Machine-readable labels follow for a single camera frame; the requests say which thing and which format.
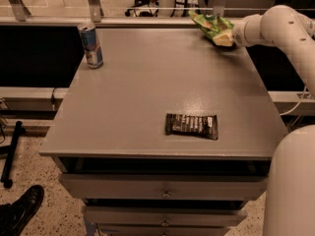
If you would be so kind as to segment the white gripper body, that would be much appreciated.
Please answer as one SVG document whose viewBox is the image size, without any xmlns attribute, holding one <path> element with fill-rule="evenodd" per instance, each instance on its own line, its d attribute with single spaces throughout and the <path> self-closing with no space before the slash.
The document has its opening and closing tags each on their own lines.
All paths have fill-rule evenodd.
<svg viewBox="0 0 315 236">
<path fill-rule="evenodd" d="M 234 42 L 238 46 L 246 47 L 261 44 L 263 41 L 260 31 L 261 19 L 261 15 L 255 14 L 236 23 L 232 30 Z"/>
</svg>

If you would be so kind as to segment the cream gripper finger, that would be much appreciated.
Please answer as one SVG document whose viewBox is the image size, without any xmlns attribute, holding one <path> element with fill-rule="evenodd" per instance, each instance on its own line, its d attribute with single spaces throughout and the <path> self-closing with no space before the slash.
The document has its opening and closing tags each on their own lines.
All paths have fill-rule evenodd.
<svg viewBox="0 0 315 236">
<path fill-rule="evenodd" d="M 226 29 L 213 37 L 213 42 L 218 46 L 230 47 L 233 45 L 233 35 L 231 29 Z"/>
</svg>

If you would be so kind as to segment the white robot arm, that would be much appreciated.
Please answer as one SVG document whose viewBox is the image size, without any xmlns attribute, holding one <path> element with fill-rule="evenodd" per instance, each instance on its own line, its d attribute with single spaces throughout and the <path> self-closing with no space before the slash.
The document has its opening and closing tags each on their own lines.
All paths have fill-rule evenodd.
<svg viewBox="0 0 315 236">
<path fill-rule="evenodd" d="M 279 49 L 315 95 L 314 23 L 286 5 L 240 19 L 229 41 Z M 277 146 L 268 175 L 263 236 L 315 236 L 315 125 L 289 132 Z"/>
</svg>

